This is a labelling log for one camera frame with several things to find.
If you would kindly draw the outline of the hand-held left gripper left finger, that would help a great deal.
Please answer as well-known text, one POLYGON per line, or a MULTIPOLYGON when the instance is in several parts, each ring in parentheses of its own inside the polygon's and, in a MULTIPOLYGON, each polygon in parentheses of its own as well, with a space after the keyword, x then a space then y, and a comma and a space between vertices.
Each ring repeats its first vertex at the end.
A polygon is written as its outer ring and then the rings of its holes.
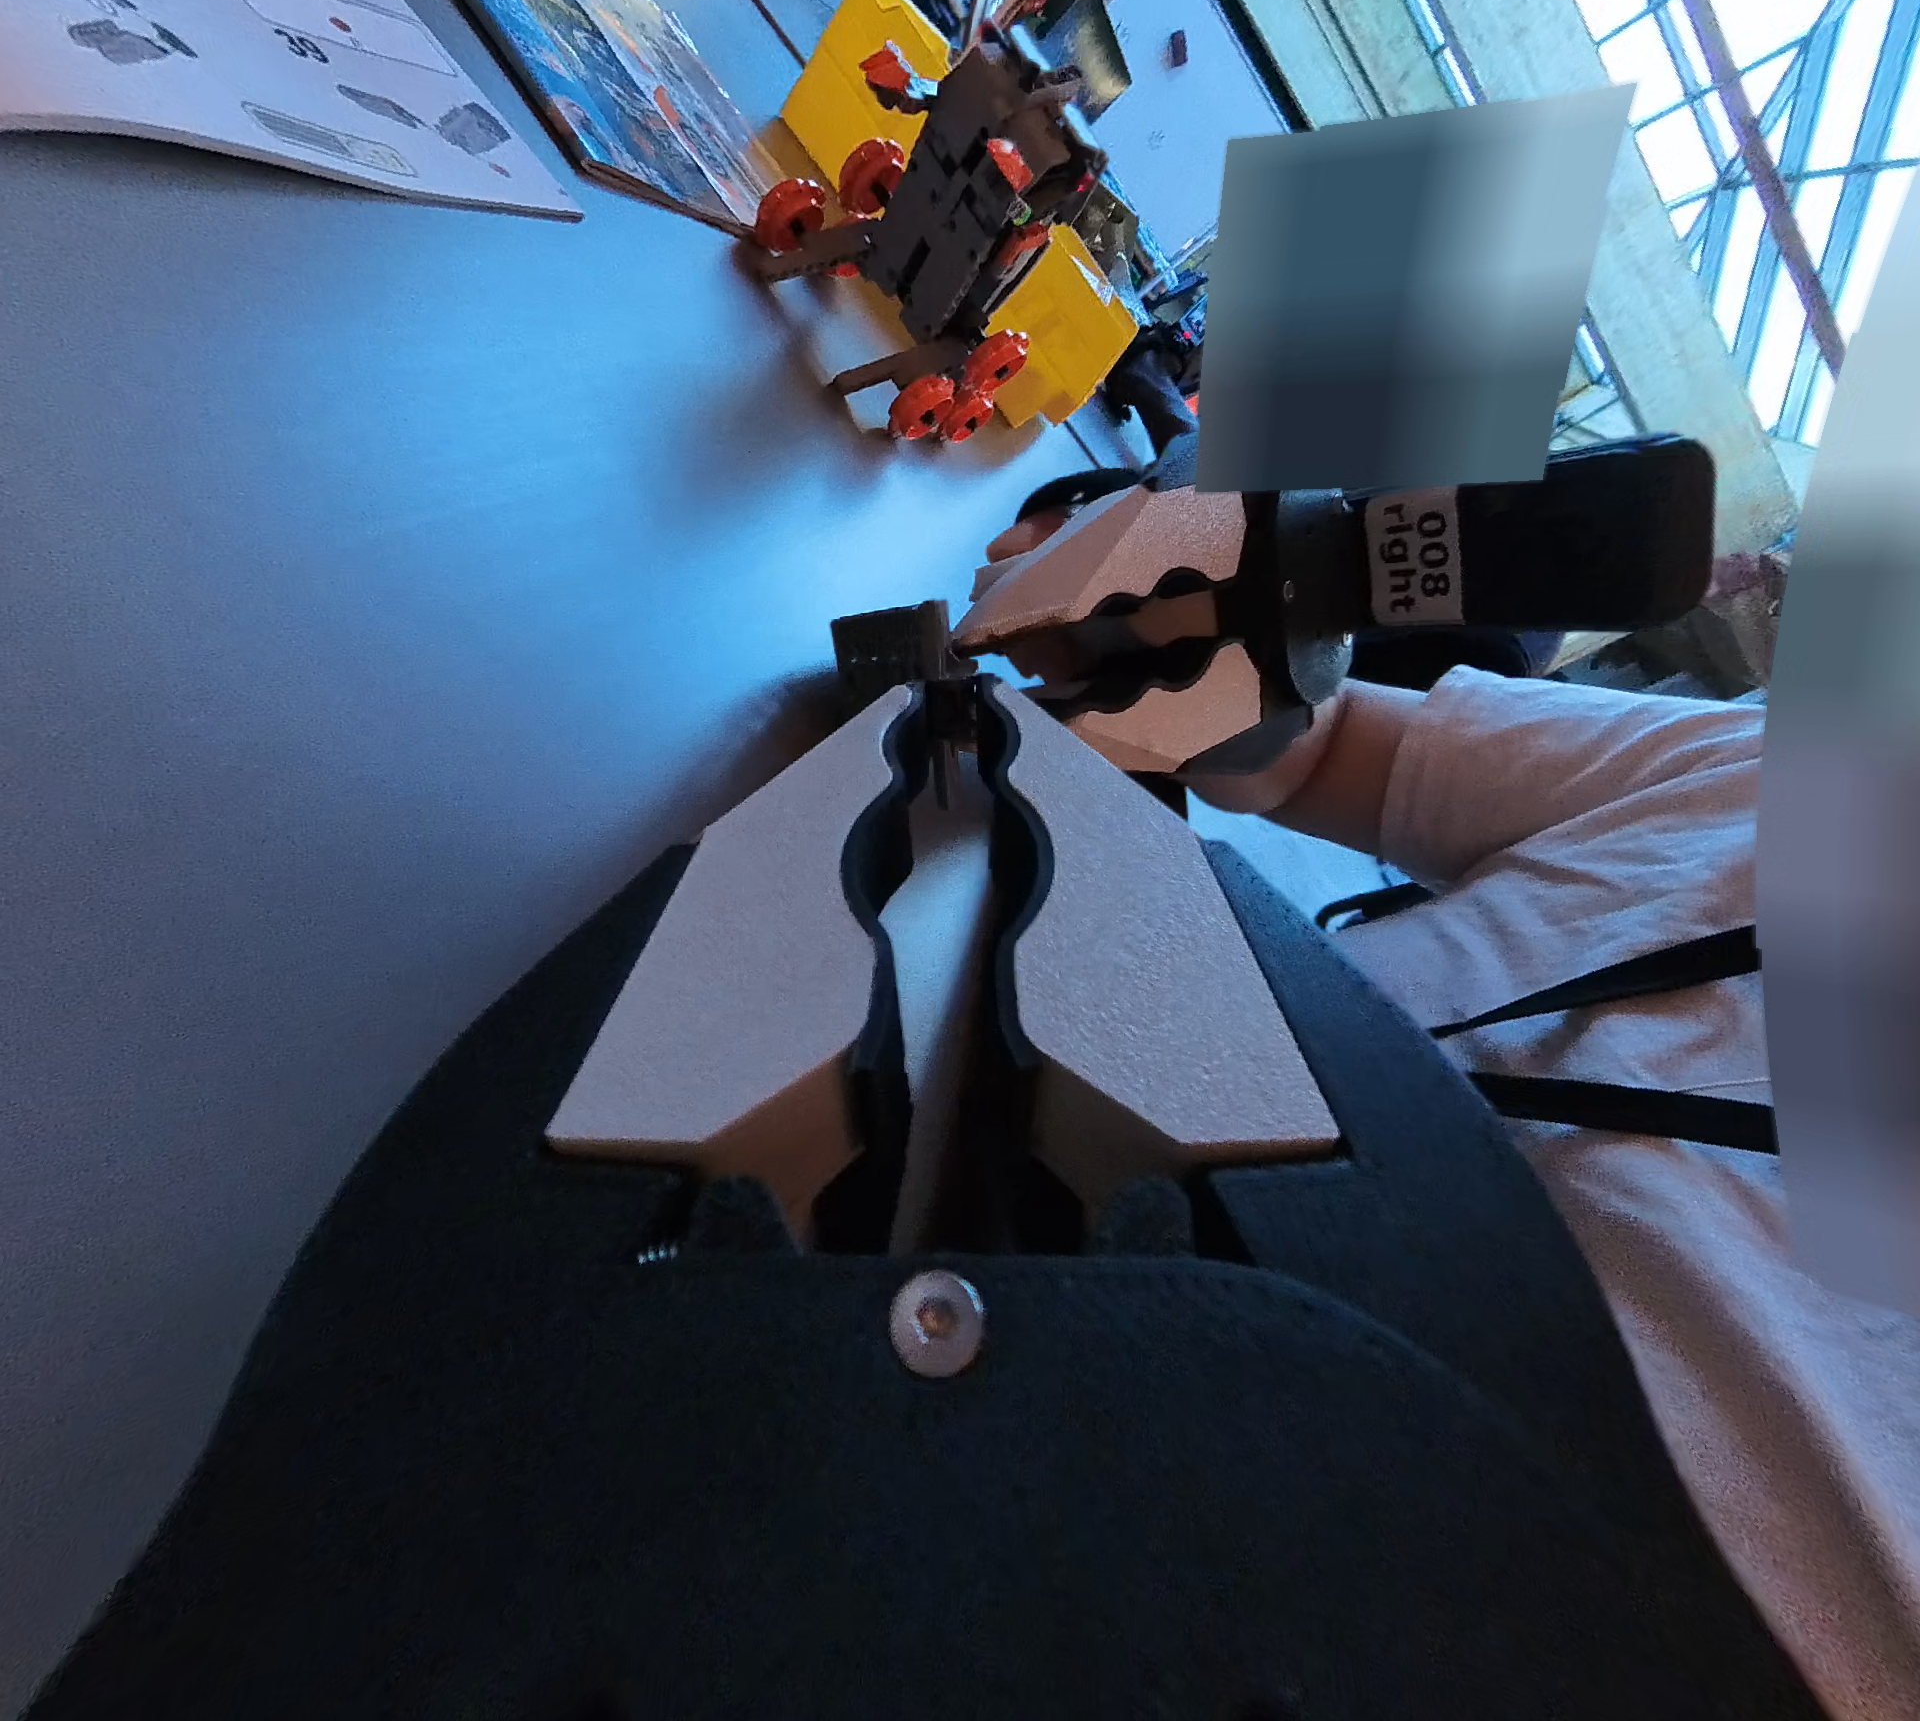
POLYGON ((713 822, 546 1126, 564 1156, 764 1182, 800 1240, 878 1249, 911 1126, 881 922, 912 869, 920 690, 713 822))

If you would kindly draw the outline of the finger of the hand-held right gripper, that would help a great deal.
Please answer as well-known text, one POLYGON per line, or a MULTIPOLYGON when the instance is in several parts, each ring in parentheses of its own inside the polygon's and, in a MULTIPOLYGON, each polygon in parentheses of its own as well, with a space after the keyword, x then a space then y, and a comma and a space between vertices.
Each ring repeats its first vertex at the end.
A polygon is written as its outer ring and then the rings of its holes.
POLYGON ((958 653, 1015 653, 1103 611, 1187 604, 1231 582, 1247 541, 1245 498, 1197 488, 1127 488, 1078 508, 1023 554, 975 576, 958 653))
POLYGON ((1266 718, 1264 678, 1237 638, 1107 653, 1023 693, 1127 772, 1178 772, 1266 718))

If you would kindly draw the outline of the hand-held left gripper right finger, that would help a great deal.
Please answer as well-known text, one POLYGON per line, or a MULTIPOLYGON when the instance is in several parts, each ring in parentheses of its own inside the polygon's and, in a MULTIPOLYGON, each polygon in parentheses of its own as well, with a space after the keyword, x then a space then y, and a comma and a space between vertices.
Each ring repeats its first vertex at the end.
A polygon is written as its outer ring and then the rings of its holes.
POLYGON ((977 693, 993 809, 972 1245, 1075 1254, 1132 1182, 1336 1157, 1333 1110, 1188 822, 1024 694, 977 693))

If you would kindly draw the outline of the single grey track link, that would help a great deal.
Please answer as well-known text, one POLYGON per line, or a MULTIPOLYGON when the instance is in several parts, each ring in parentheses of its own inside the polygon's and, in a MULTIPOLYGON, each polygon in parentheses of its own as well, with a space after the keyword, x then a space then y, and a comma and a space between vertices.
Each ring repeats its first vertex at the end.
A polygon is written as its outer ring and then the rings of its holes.
POLYGON ((923 686, 935 796, 948 810, 948 772, 958 748, 977 738, 979 701, 979 667, 954 653, 948 603, 854 613, 830 624, 836 676, 848 704, 864 709, 896 686, 923 686))

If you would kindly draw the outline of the grey desk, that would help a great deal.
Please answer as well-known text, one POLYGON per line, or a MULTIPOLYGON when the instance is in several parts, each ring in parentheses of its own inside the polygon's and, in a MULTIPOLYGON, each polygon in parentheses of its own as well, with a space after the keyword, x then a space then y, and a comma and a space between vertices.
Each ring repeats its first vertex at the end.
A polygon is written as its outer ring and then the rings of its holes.
POLYGON ((823 737, 832 617, 1140 448, 900 452, 864 290, 575 190, 5 139, 5 1717, 396 1103, 823 737))

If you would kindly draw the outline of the person's right hand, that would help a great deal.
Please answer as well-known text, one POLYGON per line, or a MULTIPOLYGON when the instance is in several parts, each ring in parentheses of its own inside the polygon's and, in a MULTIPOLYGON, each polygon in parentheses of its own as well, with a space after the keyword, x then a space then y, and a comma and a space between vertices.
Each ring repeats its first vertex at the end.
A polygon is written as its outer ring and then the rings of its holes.
POLYGON ((1197 755, 1176 772, 1176 780, 1222 813, 1275 814, 1327 759, 1351 693, 1343 684, 1315 707, 1284 709, 1247 735, 1197 755))

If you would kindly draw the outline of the blue printed leaflet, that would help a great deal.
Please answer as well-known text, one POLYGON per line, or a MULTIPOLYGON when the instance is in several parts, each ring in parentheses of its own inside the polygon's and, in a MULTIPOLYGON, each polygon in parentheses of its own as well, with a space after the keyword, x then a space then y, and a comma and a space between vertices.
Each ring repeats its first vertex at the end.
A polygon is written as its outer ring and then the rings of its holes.
POLYGON ((463 0, 581 173, 753 239, 783 178, 679 21, 653 0, 463 0))

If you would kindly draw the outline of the white instruction booklet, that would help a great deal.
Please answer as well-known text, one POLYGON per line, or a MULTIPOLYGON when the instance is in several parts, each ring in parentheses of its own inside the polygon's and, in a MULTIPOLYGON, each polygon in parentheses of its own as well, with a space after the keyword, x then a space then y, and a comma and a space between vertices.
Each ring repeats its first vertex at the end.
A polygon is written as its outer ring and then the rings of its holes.
POLYGON ((582 218, 405 0, 2 0, 2 124, 582 218))

